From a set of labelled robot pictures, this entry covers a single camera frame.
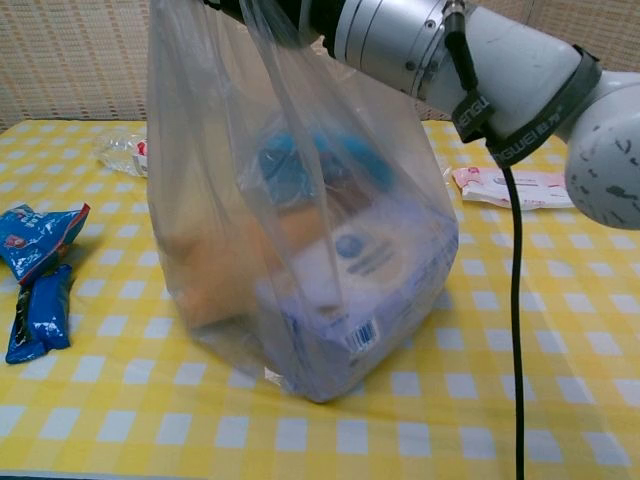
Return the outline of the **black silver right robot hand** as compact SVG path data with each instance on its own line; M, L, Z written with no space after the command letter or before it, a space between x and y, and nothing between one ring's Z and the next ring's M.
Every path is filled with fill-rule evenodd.
M269 29L277 45L302 48L312 45L319 34L311 27L311 1L202 1L207 7L222 13L247 28Z

